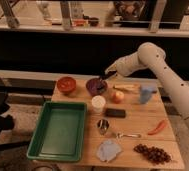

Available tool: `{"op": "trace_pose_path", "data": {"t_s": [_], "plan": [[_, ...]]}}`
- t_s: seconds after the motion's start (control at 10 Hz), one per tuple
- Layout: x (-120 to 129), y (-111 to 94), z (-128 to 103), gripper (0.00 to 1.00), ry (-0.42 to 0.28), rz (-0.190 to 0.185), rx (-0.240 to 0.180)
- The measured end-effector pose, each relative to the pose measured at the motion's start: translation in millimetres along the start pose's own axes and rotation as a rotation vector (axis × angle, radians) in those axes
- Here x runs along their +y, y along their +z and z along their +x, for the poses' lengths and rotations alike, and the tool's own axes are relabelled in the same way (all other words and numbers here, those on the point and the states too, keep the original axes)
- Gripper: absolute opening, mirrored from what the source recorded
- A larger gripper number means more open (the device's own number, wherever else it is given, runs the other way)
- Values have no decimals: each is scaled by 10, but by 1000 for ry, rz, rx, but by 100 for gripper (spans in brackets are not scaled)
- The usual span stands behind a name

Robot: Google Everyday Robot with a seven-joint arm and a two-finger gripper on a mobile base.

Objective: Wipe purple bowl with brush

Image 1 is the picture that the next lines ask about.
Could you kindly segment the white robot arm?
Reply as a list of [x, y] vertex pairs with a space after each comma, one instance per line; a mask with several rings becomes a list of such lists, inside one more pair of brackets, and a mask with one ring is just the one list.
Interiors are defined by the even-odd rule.
[[162, 48], [146, 42], [135, 53], [117, 59], [105, 73], [115, 71], [121, 76], [129, 76], [138, 70], [150, 69], [189, 128], [189, 85], [166, 64], [165, 57]]

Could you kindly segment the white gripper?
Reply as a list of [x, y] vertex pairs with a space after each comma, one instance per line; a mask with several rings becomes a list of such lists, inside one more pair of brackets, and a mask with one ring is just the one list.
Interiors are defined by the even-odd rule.
[[127, 77], [142, 69], [146, 69], [146, 66], [139, 60], [138, 55], [131, 54], [117, 59], [105, 70], [105, 73], [116, 72], [118, 75]]

